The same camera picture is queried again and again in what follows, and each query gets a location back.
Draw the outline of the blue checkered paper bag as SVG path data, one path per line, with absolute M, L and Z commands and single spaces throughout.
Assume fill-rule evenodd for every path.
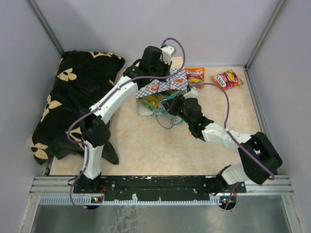
M 141 88 L 136 93 L 136 104 L 138 108 L 138 113 L 140 116 L 155 116 L 158 118 L 159 116 L 164 116 L 165 118 L 169 119 L 169 113 L 165 112 L 157 115 L 152 115 L 152 111 L 149 110 L 140 100 L 140 98 L 152 95 L 152 94 L 162 94 L 162 95 L 171 95 L 171 94 L 185 94 L 188 91 L 188 81 L 186 78 L 185 69 L 182 66 L 183 58 L 182 57 L 175 57 L 173 58 L 173 64 L 170 68 L 170 74 L 172 77 L 166 80 L 152 80 L 150 84 L 146 85 L 145 87 Z

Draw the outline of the green snack packet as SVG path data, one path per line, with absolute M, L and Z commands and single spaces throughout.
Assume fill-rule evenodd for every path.
M 163 97 L 160 94 L 152 94 L 140 98 L 141 102 L 151 111 L 156 109 L 159 103 L 163 100 Z

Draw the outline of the orange striped snack packet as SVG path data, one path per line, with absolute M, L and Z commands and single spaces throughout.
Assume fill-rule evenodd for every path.
M 186 77 L 188 83 L 195 85 L 197 88 L 203 88 L 204 85 L 201 85 L 205 81 L 205 68 L 196 67 L 196 68 L 185 68 Z

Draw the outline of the orange Fox's candy packet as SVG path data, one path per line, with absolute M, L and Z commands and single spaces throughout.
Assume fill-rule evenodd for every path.
M 223 90 L 228 90 L 235 86 L 244 84 L 244 82 L 239 78 L 236 72 L 232 69 L 229 69 L 217 75 L 212 75 L 211 78 Z

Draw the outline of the black floral plush blanket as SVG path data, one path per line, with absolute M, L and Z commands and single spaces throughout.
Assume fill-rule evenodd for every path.
M 104 97 L 114 86 L 125 59 L 111 52 L 66 51 L 62 54 L 42 117 L 32 135 L 31 151 L 43 165 L 56 157 L 84 156 L 79 125 L 70 126 L 82 108 Z

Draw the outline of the teal Fox's candy packet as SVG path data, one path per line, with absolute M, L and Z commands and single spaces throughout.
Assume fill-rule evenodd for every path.
M 165 101 L 165 100 L 171 100 L 171 99 L 173 99 L 177 94 L 175 93 L 175 94 L 171 94 L 171 95 L 162 95 L 162 94 L 160 94 L 162 97 L 163 97 L 163 100 L 159 103 L 159 105 L 158 105 L 158 107 L 156 108 L 156 109 L 154 109 L 153 111 L 152 111 L 152 115 L 157 115 L 157 114 L 161 114 L 161 113 L 164 113 L 165 112 L 165 109 L 164 109 L 164 107 L 163 107 L 163 101 Z

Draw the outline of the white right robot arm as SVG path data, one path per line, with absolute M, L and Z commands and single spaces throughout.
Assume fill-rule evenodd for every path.
M 263 132 L 239 133 L 208 119 L 196 98 L 182 95 L 163 102 L 164 109 L 171 115 L 183 119 L 191 135 L 205 142 L 215 143 L 235 152 L 240 163 L 224 167 L 208 184 L 211 193 L 228 192 L 238 183 L 252 181 L 263 184 L 275 177 L 283 161 Z

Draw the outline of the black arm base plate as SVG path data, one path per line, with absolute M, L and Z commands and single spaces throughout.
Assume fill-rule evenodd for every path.
M 75 183 L 74 194 L 99 194 L 104 200 L 129 200 L 136 194 L 139 200 L 208 200 L 210 196 L 230 193 L 235 188 L 245 193 L 238 184 L 226 184 L 216 176 L 102 176 L 95 180 L 81 177 Z

